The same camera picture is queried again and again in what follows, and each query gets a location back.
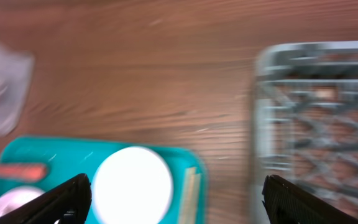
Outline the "white bowl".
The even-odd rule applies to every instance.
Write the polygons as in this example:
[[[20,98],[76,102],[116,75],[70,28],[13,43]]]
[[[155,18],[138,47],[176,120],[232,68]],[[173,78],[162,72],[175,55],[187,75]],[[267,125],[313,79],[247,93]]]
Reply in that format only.
[[[92,181],[93,212],[99,223],[159,223],[173,197],[173,177],[165,160],[140,146],[107,157]]]

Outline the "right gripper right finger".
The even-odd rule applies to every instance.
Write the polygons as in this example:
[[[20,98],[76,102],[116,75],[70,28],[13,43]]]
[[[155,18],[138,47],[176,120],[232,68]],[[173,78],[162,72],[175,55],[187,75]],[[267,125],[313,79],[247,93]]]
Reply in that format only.
[[[262,195],[271,224],[358,224],[358,219],[279,175],[266,176]]]

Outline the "orange carrot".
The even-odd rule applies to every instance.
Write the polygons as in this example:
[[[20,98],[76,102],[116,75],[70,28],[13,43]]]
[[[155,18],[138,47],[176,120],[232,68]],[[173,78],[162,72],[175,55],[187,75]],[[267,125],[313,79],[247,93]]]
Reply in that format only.
[[[43,164],[0,164],[0,178],[38,182],[48,174]]]

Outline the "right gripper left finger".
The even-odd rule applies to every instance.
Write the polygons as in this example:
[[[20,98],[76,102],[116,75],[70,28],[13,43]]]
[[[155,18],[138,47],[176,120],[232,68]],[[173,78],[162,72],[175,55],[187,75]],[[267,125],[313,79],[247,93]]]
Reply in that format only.
[[[0,217],[0,224],[84,224],[91,206],[88,176],[78,174]]]

